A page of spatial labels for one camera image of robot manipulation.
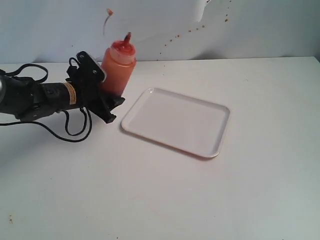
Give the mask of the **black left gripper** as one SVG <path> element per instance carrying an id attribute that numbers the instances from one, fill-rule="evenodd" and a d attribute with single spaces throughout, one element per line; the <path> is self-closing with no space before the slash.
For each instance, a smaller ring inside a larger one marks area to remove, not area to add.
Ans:
<path id="1" fill-rule="evenodd" d="M 124 97 L 111 96 L 100 88 L 106 75 L 97 74 L 85 76 L 77 74 L 74 77 L 74 88 L 76 91 L 75 108 L 86 107 L 106 124 L 112 123 L 116 116 L 111 111 L 122 105 Z"/>

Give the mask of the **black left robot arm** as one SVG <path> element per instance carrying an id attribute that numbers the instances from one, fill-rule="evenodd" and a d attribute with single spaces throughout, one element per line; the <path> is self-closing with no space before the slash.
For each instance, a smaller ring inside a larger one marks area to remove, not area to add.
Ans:
<path id="1" fill-rule="evenodd" d="M 77 69 L 65 82 L 45 83 L 31 77 L 0 76 L 0 111 L 21 122 L 35 121 L 54 113 L 88 108 L 106 123 L 115 115 L 111 111 L 124 99 L 103 92 L 104 73 L 86 74 Z"/>

